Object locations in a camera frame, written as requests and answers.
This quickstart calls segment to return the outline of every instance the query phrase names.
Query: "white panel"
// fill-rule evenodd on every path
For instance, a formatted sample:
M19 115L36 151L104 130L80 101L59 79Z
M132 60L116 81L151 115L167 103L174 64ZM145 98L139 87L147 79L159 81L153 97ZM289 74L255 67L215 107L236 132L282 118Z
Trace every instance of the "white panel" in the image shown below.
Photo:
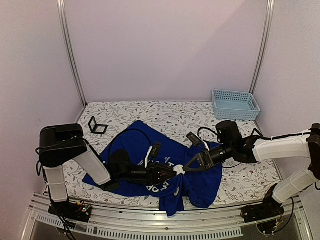
M320 122L320 1L275 1L270 37L255 97L257 121L265 135L298 132ZM278 160L288 177L309 164L306 159ZM320 239L320 192L300 194L314 239Z
M267 1L66 1L84 91L95 101L209 101L248 91Z
M43 127L72 123L81 111L57 1L0 1L0 239L19 239L34 192Z

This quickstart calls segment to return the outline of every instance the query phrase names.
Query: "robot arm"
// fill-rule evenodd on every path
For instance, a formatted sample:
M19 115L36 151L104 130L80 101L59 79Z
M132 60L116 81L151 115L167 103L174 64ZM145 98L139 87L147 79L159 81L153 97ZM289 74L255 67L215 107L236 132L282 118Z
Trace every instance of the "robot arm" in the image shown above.
M120 179L145 185L158 185L177 175L166 164L152 162L146 166L134 165L125 150L117 150L111 154L106 168L83 135L79 124L49 126L40 133L40 147L37 148L37 153L49 189L51 214L82 222L89 221L91 206L69 201L62 166L69 160L77 162L104 191L120 187ZM159 147L159 143L156 143L148 152L150 156L155 158Z
M216 130L218 140L222 144L219 147L205 149L203 152L198 153L183 167L185 172L206 171L229 158L246 164L293 157L311 160L309 167L273 185L261 204L244 207L241 215L246 223L283 214L282 203L320 180L319 123L313 124L309 130L301 133L271 138L261 135L242 138L237 124L231 121L220 122L216 125ZM187 137L196 146L199 146L202 142L193 133L189 133ZM190 166L194 166L194 162L199 163L198 168L190 168Z

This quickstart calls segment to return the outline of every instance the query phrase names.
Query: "patterned table surface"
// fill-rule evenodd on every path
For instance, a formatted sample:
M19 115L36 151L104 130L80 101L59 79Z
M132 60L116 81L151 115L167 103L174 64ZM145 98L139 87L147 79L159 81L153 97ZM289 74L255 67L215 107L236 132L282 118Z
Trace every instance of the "patterned table surface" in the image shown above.
M105 135L92 134L88 123L95 116L98 124L109 127ZM197 133L200 127L215 129L222 119L216 119L211 102L94 102L90 103L79 119L84 137L100 154L111 140L134 121L141 120L167 137L190 147L186 138L189 132ZM252 121L236 121L243 136L248 136L256 127ZM209 131L201 131L201 137L207 141L217 141ZM238 163L232 159L224 163L231 167ZM124 197L102 191L82 182L85 171L73 160L64 165L64 174L68 194L71 197L94 202L111 203L137 208L155 208L159 199L152 196ZM240 164L234 168L223 169L222 182L214 205L228 205L261 200L270 186L280 178L272 160L257 164ZM185 209L195 209L187 197Z

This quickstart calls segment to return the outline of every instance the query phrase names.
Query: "plastic basket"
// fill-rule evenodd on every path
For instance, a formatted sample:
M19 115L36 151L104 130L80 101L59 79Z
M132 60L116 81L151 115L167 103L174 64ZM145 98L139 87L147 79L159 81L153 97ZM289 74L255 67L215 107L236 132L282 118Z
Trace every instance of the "plastic basket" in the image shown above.
M217 119L254 121L260 113L254 96L247 92L213 89L212 104Z

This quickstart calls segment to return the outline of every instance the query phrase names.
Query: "blue cloth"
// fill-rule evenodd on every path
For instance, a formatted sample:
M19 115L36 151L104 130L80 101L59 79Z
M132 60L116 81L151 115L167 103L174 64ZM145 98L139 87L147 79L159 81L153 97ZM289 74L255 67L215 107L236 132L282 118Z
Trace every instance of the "blue cloth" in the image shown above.
M176 165L184 166L197 153L203 150L200 147L190 148L166 137L162 133L152 129L142 121L136 121L127 129L138 129L143 131L150 139L151 144L161 143L161 148L154 162L169 164L172 168ZM208 142L210 148L219 146L218 143ZM121 134L112 144L110 154L119 149L129 153L130 161L135 165L144 164L147 151L150 145L146 137L139 131L128 131ZM101 153L103 161L108 163L108 152L110 144ZM194 162L190 167L197 167ZM208 171L186 172L164 182L158 186L145 186L120 180L121 187L113 190L115 194L125 197L153 196L159 199L159 210L166 211L168 216L174 215L177 211L184 210L183 196L189 197L190 202L198 208L208 208L215 200L222 179L222 167L220 165ZM97 186L93 179L87 174L82 180L84 183Z

